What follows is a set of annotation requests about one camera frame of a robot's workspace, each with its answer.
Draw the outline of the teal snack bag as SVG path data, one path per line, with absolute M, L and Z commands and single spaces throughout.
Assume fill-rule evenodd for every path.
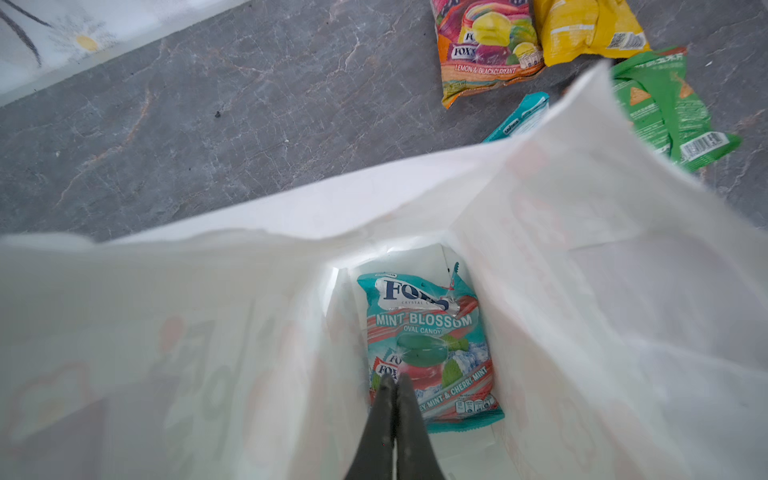
M 518 107 L 484 140 L 484 143 L 503 140 L 525 133 L 537 126 L 549 110 L 550 96 L 536 92 L 526 95 Z

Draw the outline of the green snack bag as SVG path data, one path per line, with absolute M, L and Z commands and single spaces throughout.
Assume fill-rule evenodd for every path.
M 687 56 L 685 47 L 637 54 L 612 68 L 613 92 L 641 140 L 695 172 L 742 139 L 712 128 L 705 103 L 686 81 Z

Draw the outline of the pink orange candy bag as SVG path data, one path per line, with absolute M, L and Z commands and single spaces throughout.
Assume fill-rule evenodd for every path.
M 445 108 L 462 96 L 525 81 L 544 67 L 530 3 L 433 0 Z

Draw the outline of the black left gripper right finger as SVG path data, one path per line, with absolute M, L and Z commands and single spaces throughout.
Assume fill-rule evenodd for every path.
M 416 399 L 412 379 L 398 377 L 396 478 L 398 480 L 444 480 Z

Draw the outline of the white floral paper bag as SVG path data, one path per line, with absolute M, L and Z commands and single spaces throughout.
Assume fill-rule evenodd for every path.
M 357 278 L 453 267 L 502 420 L 445 479 L 763 479 L 767 235 L 627 128 L 599 65 L 527 134 L 109 243 L 1 241 L 5 479 L 345 479 Z

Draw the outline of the teal mint candy bag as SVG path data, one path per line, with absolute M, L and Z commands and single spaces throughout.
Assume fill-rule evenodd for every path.
M 412 382 L 430 433 L 485 428 L 504 417 L 479 300 L 453 267 L 442 286 L 394 272 L 358 276 L 366 302 L 370 393 L 385 376 Z

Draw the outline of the yellow chips bag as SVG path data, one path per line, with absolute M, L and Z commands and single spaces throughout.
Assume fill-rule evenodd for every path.
M 625 0 L 534 0 L 532 5 L 548 67 L 581 55 L 627 59 L 650 49 Z

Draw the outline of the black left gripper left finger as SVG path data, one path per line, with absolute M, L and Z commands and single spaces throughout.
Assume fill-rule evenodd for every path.
M 382 377 L 346 480 L 388 480 L 393 476 L 396 381 Z

